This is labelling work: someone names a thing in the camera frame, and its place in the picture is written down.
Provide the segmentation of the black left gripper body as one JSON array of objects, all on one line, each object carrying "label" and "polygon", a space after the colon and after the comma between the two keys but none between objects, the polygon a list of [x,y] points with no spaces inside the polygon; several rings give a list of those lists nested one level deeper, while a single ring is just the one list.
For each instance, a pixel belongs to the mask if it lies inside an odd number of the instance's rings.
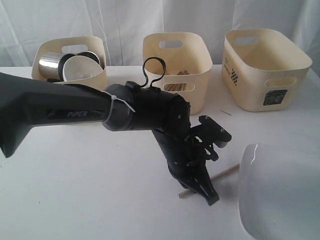
[{"label": "black left gripper body", "polygon": [[178,139],[158,129],[154,129],[152,133],[164,154],[170,174],[178,182],[209,176],[206,162],[213,156],[201,146],[197,138],[188,135],[185,139]]}]

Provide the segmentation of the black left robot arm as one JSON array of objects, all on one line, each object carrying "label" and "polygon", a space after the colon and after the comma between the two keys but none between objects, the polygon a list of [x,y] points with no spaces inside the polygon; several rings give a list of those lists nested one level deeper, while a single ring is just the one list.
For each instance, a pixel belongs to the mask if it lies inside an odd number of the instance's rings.
[{"label": "black left robot arm", "polygon": [[190,104],[147,80],[104,90],[0,75],[0,148],[11,157],[32,128],[100,122],[109,131],[152,131],[170,174],[209,205],[219,200],[206,168],[215,154],[202,146],[190,123]]}]

